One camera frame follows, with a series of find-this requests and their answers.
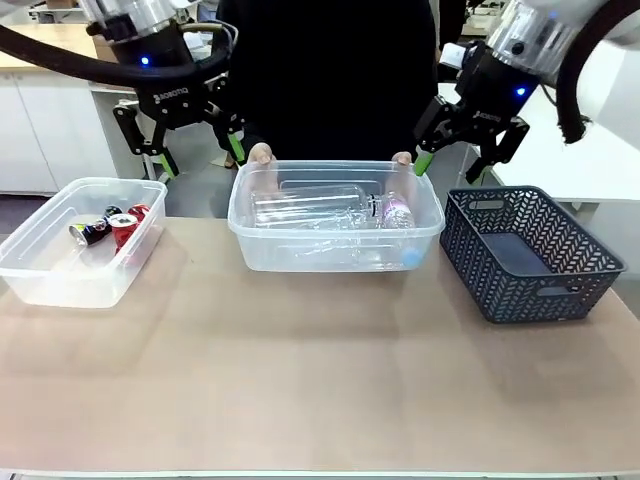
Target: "white table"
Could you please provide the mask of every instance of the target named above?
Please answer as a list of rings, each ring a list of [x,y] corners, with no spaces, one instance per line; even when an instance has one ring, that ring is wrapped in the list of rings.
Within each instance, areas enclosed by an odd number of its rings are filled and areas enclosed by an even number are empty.
[[[440,84],[440,95],[457,102],[454,88]],[[510,163],[493,167],[500,183],[533,185],[559,202],[579,204],[583,220],[601,203],[640,202],[640,151],[597,124],[588,127],[580,142],[565,145],[555,107],[540,88],[520,116],[531,130]]]

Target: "gray floor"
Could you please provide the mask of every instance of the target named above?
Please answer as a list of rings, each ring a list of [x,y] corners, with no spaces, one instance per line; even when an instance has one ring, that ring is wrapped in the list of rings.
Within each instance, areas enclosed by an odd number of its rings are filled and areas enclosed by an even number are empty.
[[[210,163],[223,156],[210,128],[197,125],[170,132],[168,144],[182,173],[169,183],[167,215],[226,218],[235,172]],[[429,178],[443,205],[448,191],[456,186],[465,151],[464,145],[448,147],[436,156],[429,169]],[[485,180],[485,184],[494,182],[492,178]],[[0,195],[0,242],[46,200]],[[0,285],[0,294],[3,290],[4,282]],[[620,280],[615,290],[631,311],[640,317],[640,281]]]

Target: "white translucent bin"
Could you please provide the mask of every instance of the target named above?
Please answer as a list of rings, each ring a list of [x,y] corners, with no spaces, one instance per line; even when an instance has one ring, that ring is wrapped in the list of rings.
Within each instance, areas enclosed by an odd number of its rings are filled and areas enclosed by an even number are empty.
[[[112,307],[160,238],[166,195],[162,183],[147,180],[83,178],[71,182],[0,246],[0,275],[25,303]],[[109,205],[126,213],[138,203],[150,211],[117,255],[113,234],[83,247],[69,233],[70,225],[92,223]]]
[[[415,217],[407,230],[281,230],[255,228],[251,193],[355,183],[369,195],[401,193]],[[229,202],[229,228],[252,270],[272,272],[374,272],[417,268],[444,229],[442,206],[427,176],[395,162],[279,161],[240,169]],[[411,251],[406,262],[403,252]]]

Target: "soda can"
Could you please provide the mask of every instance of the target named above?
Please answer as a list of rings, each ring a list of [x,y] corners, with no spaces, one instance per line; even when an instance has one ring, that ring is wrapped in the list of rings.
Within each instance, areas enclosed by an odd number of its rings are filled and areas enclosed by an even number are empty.
[[[109,205],[102,218],[96,220],[94,223],[77,223],[69,227],[69,233],[75,238],[78,245],[83,247],[90,247],[98,243],[104,237],[111,233],[111,225],[109,225],[109,217],[122,213],[120,208]]]
[[[116,254],[131,238],[139,224],[138,219],[130,213],[119,213],[109,217],[109,225],[111,225],[116,241]]]
[[[147,213],[149,213],[149,207],[147,207],[142,203],[138,203],[137,205],[134,205],[133,207],[131,207],[127,213],[130,215],[133,215],[138,219],[138,222],[142,223],[142,220],[144,220],[144,217],[146,217]]]

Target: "tabletop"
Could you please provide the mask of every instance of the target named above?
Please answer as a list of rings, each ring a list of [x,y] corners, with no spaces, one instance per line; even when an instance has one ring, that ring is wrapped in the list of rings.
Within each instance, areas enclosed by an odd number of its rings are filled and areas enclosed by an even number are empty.
[[[22,35],[49,45],[60,47],[86,57],[97,58],[93,40],[87,35],[86,25],[81,24],[28,24],[10,25]],[[30,72],[44,69],[0,52],[1,72]]]
[[[439,246],[412,273],[249,271],[167,219],[110,310],[0,299],[0,466],[59,475],[640,472],[640,323],[484,321]]]
[[[440,84],[440,94],[457,102],[454,88]],[[493,168],[500,183],[534,185],[564,202],[640,202],[640,151],[597,124],[580,142],[565,145],[555,107],[541,88],[520,116],[531,130],[511,162]]]

